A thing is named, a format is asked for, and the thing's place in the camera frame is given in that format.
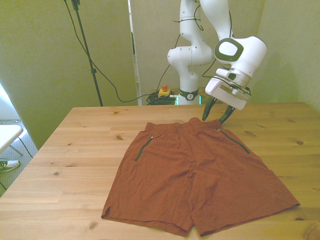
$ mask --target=shorts pocket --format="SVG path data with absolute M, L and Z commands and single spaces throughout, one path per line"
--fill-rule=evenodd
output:
M 223 135 L 225 135 L 228 139 L 230 139 L 231 141 L 235 142 L 236 144 L 238 144 L 241 148 L 243 148 L 243 150 L 245 150 L 245 152 L 247 154 L 250 154 L 250 151 L 239 141 L 233 139 L 232 137 L 230 137 L 228 134 L 226 134 L 224 131 L 220 130 L 219 128 L 216 129 L 218 132 L 222 133 Z
M 148 144 L 149 144 L 153 139 L 154 139 L 154 137 L 152 136 L 152 137 L 141 147 L 141 149 L 140 149 L 140 151 L 139 151 L 139 153 L 138 153 L 138 156 L 135 158 L 135 161 L 138 161 L 138 160 L 139 160 L 139 158 L 140 158 L 140 156 L 141 156 L 144 148 L 145 148 L 146 146 L 148 146 Z

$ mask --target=wall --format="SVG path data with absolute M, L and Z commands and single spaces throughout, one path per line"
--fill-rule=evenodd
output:
M 130 0 L 136 60 L 138 65 L 141 94 L 149 94 L 157 89 L 159 80 L 167 68 L 167 54 L 175 47 L 180 33 L 179 21 L 180 0 Z M 265 0 L 229 1 L 232 15 L 232 30 L 236 38 L 256 36 Z M 201 13 L 201 25 L 204 28 L 205 42 L 212 48 L 218 43 L 216 31 Z M 178 46 L 189 46 L 190 42 L 180 38 Z M 192 71 L 202 75 L 210 65 L 191 67 Z M 221 67 L 218 63 L 207 73 L 213 75 Z M 200 77 L 199 86 L 205 87 L 210 79 Z M 162 84 L 170 88 L 179 88 L 180 81 L 177 71 L 170 67 Z
M 93 61 L 123 100 L 136 98 L 128 1 L 80 2 Z M 88 57 L 63 0 L 2 0 L 0 23 L 0 82 L 39 149 L 73 107 L 100 105 Z M 137 104 L 121 103 L 98 73 L 97 80 L 105 106 Z
M 251 102 L 305 102 L 320 113 L 320 1 L 266 0 L 258 37 L 268 51 Z

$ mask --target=shorts waistband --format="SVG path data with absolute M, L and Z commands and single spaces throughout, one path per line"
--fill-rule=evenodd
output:
M 218 119 L 204 122 L 197 117 L 191 118 L 186 123 L 168 123 L 168 124 L 154 124 L 148 122 L 145 127 L 147 132 L 156 133 L 173 133 L 173 134 L 183 134 L 183 133 L 196 133 L 199 130 L 205 129 L 222 129 L 222 126 Z

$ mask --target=orange shorts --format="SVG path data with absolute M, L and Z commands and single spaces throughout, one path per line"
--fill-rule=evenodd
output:
M 218 120 L 148 123 L 127 149 L 102 218 L 201 236 L 300 205 Z

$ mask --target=white chair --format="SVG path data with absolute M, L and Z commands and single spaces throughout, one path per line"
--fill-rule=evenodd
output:
M 18 125 L 0 125 L 0 154 L 6 150 L 7 147 L 10 147 L 22 156 L 23 154 L 11 146 L 11 144 L 23 131 L 22 127 Z

